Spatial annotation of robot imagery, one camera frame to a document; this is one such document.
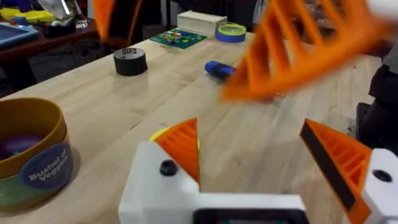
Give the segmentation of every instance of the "roll of black duct tape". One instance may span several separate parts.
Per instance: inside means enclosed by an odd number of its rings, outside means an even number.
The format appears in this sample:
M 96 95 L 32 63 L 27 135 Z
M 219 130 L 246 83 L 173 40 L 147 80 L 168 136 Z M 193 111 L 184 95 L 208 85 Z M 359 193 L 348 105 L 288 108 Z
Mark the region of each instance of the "roll of black duct tape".
M 148 69 L 145 52 L 142 49 L 126 48 L 117 50 L 113 53 L 113 59 L 119 75 L 140 75 Z

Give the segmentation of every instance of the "blue marker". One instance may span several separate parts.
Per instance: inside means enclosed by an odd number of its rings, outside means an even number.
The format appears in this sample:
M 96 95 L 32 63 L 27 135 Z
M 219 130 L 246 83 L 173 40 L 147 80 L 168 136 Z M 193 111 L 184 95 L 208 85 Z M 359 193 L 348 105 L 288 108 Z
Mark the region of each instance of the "blue marker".
M 234 72 L 235 68 L 223 63 L 210 61 L 205 65 L 205 70 L 215 79 L 225 82 Z

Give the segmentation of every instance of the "white box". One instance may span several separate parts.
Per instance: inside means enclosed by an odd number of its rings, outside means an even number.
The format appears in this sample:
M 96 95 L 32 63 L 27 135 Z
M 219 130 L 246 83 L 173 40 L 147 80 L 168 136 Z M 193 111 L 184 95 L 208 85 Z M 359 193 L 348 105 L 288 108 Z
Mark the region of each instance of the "white box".
M 226 21 L 226 16 L 214 16 L 193 11 L 183 12 L 177 16 L 178 28 L 210 35 L 214 35 L 220 24 Z

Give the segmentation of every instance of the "wooden table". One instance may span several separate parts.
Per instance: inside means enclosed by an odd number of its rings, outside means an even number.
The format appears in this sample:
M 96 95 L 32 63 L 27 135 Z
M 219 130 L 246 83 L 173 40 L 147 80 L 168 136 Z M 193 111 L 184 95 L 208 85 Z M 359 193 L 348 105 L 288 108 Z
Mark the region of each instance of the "wooden table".
M 7 98 L 38 96 L 65 115 L 79 172 L 45 205 L 0 223 L 118 223 L 118 203 L 136 146 L 158 129 L 198 117 L 205 192 L 300 194 L 312 223 L 341 223 L 342 209 L 299 138 L 304 118 L 344 133 L 360 101 L 370 103 L 378 58 L 362 56 L 322 82 L 270 103 L 220 103 L 208 78 L 210 60 L 236 65 L 248 42 L 213 37 L 186 50 L 149 40 L 149 70 L 116 74 L 112 56 L 34 85 Z
M 87 20 L 88 26 L 85 29 L 77 29 L 73 34 L 55 38 L 46 38 L 43 35 L 42 29 L 35 27 L 39 32 L 37 39 L 0 49 L 0 66 L 3 67 L 11 84 L 17 90 L 21 90 L 37 83 L 27 61 L 29 57 L 81 39 L 97 38 L 98 32 L 95 21 L 90 18 L 87 18 Z

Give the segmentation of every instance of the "black screw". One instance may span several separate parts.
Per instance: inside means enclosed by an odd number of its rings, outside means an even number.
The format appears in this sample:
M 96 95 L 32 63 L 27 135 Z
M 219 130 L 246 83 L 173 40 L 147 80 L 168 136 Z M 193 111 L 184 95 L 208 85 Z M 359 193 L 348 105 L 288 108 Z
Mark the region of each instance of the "black screw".
M 372 173 L 377 179 L 383 182 L 388 182 L 388 183 L 392 182 L 391 175 L 384 170 L 373 170 Z
M 167 159 L 162 162 L 159 171 L 163 176 L 171 177 L 177 173 L 178 167 L 173 160 Z

